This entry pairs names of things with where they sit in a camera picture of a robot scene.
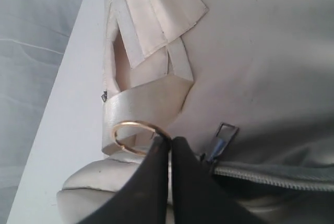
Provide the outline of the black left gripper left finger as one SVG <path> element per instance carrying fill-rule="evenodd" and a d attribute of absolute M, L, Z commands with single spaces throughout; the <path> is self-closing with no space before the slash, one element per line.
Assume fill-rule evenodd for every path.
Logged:
<path fill-rule="evenodd" d="M 170 139 L 155 137 L 143 162 L 127 183 L 80 223 L 166 223 Z"/>

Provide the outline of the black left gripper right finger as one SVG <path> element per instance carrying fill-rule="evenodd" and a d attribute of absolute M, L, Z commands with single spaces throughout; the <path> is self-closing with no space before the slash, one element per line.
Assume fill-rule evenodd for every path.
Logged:
<path fill-rule="evenodd" d="M 229 198 L 193 154 L 186 138 L 171 141 L 175 223 L 265 223 Z"/>

